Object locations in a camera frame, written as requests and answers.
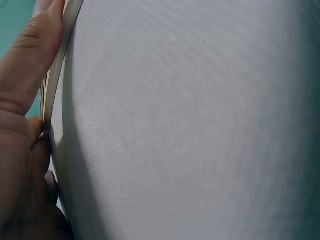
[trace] teal background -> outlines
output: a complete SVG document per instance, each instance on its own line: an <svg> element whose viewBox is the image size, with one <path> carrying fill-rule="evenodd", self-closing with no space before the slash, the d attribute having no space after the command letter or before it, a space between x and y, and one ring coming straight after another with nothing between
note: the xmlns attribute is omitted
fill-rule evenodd
<svg viewBox="0 0 320 240"><path fill-rule="evenodd" d="M16 37L32 17L36 0L0 0L0 58L15 42ZM38 94L27 117L40 115Z"/></svg>

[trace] white fabric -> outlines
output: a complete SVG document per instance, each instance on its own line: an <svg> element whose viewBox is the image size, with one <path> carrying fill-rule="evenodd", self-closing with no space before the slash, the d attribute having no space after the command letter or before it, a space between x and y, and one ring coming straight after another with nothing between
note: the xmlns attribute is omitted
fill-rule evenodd
<svg viewBox="0 0 320 240"><path fill-rule="evenodd" d="M52 121L77 239L320 239L319 14L85 1Z"/></svg>

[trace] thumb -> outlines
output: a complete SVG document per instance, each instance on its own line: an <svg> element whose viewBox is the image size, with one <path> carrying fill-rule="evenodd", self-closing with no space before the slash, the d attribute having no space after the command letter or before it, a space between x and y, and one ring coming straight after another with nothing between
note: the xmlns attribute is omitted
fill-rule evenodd
<svg viewBox="0 0 320 240"><path fill-rule="evenodd" d="M53 64L62 37L65 0L37 0L35 14L0 61L0 110L25 115Z"/></svg>

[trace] skin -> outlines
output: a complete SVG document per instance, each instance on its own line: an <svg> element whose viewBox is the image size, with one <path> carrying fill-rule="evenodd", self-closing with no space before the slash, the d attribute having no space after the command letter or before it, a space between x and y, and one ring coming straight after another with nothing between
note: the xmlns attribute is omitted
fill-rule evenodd
<svg viewBox="0 0 320 240"><path fill-rule="evenodd" d="M57 208L42 121L25 117L63 37L65 1L46 4L0 61L0 240L74 239Z"/></svg>

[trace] finger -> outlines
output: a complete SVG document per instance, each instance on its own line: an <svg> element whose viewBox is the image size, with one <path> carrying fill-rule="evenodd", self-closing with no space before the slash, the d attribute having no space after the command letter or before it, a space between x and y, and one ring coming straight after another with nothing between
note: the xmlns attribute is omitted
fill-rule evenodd
<svg viewBox="0 0 320 240"><path fill-rule="evenodd" d="M43 122L40 117L32 117L28 119L28 124L30 129L31 148L33 148L39 136L43 132Z"/></svg>
<svg viewBox="0 0 320 240"><path fill-rule="evenodd" d="M53 0L38 0L35 3L34 9L33 9L33 14L32 17L36 17L40 14L42 14L45 10L47 10L51 4L52 4Z"/></svg>
<svg viewBox="0 0 320 240"><path fill-rule="evenodd" d="M38 167L43 172L43 175L46 174L49 169L51 156L49 137L41 136L31 149L31 154L32 164Z"/></svg>
<svg viewBox="0 0 320 240"><path fill-rule="evenodd" d="M47 192L48 192L48 203L57 205L58 202L58 186L56 182L55 175L52 171L48 171L44 176L46 185L47 185Z"/></svg>
<svg viewBox="0 0 320 240"><path fill-rule="evenodd" d="M65 0L53 0L29 22L0 61L0 103L7 107L10 103L12 112L28 112L55 60L63 36L64 5Z"/></svg>

